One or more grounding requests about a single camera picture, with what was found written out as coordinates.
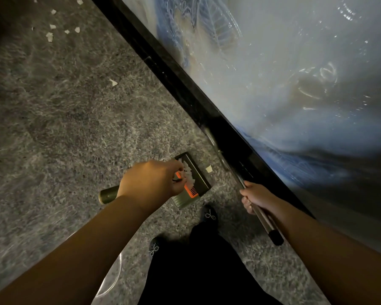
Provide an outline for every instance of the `shoe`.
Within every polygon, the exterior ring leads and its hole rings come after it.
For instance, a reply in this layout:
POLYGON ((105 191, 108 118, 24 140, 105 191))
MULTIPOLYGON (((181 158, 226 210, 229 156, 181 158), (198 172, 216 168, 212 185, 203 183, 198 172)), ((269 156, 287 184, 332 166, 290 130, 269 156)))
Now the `shoe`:
POLYGON ((167 241, 162 236, 157 236, 149 243, 148 253, 152 257, 161 249, 167 241))
POLYGON ((215 229, 218 227, 218 216, 213 206, 203 205, 200 210, 200 222, 206 222, 212 225, 215 229))

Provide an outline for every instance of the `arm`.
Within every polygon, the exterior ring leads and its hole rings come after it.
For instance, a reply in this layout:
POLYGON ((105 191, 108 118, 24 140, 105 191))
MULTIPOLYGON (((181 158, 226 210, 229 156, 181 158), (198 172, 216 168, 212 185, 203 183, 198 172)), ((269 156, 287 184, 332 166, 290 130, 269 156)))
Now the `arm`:
POLYGON ((380 253, 321 225, 264 186, 245 184, 244 207, 253 214, 255 203, 271 215, 331 304, 381 305, 380 253))
POLYGON ((185 180, 180 162, 149 161, 129 169, 116 200, 48 256, 0 291, 0 304, 91 304, 117 256, 142 222, 185 180))

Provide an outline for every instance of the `gray floor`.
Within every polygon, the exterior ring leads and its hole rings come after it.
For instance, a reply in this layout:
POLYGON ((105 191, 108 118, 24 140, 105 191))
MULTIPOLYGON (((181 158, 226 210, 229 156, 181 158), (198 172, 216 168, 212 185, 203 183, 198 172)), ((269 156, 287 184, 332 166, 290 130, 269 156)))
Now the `gray floor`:
POLYGON ((152 215, 124 249, 116 286, 96 302, 135 304, 150 239, 186 235, 210 201, 222 235, 267 292, 284 304, 327 304, 291 247, 274 247, 244 212, 192 119, 83 1, 0 0, 0 289, 96 215, 98 190, 118 184, 127 167, 189 151, 201 169, 213 166, 213 188, 196 205, 179 211, 168 202, 152 215))

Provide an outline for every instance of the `person's right arm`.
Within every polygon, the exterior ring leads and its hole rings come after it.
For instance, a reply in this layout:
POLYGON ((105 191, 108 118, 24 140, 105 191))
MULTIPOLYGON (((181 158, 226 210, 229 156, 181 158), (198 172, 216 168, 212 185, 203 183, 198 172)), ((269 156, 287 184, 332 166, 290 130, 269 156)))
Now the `person's right arm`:
POLYGON ((320 224, 264 186, 245 181, 242 202, 265 209, 331 304, 381 305, 381 254, 320 224))

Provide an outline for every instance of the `black pants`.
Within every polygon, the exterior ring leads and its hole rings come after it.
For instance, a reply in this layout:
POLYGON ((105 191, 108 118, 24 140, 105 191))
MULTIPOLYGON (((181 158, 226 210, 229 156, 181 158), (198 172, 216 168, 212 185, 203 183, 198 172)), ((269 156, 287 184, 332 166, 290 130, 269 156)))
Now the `black pants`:
POLYGON ((138 304, 280 304, 212 226, 193 227, 189 243, 171 242, 154 254, 138 304))

